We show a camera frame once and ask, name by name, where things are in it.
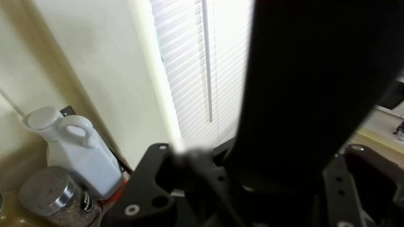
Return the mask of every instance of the jug handle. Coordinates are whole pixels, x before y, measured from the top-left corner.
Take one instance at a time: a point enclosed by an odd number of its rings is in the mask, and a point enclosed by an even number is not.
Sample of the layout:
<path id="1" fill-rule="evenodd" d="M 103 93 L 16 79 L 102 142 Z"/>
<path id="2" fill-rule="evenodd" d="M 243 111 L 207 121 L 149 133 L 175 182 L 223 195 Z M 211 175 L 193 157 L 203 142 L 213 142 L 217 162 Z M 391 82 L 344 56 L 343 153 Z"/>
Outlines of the jug handle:
<path id="1" fill-rule="evenodd" d="M 72 133 L 67 130 L 68 126 L 74 126 L 82 128 L 86 135 L 82 137 L 82 142 L 87 147 L 95 147 L 95 145 L 91 142 L 91 136 L 93 135 L 95 130 L 91 123 L 91 121 L 83 116 L 78 114 L 69 114 L 67 117 L 63 117 L 59 122 L 59 130 L 64 130 L 68 133 Z"/>

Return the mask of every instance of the white plastic jug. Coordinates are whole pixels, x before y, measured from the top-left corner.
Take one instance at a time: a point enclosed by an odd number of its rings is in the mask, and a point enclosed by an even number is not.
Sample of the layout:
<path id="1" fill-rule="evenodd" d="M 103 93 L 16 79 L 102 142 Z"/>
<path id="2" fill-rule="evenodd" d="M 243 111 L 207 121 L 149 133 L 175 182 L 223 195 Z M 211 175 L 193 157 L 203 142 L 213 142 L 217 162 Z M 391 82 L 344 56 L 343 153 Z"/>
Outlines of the white plastic jug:
<path id="1" fill-rule="evenodd" d="M 122 180 L 117 160 L 86 117 L 63 117 L 54 107 L 43 107 L 26 114 L 24 123 L 47 140 L 48 166 L 69 170 L 96 199 L 117 189 Z"/>

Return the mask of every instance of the black object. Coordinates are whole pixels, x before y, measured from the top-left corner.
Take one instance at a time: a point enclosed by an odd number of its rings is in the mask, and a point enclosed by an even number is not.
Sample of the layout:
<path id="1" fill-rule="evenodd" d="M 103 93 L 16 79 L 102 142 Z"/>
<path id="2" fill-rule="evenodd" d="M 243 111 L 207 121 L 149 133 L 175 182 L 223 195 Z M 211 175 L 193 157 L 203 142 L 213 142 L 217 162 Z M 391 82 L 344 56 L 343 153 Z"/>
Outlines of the black object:
<path id="1" fill-rule="evenodd" d="M 404 1 L 256 1 L 231 148 L 163 157 L 153 145 L 102 224 L 404 225 L 403 179 L 365 146 L 337 153 L 403 63 Z"/>

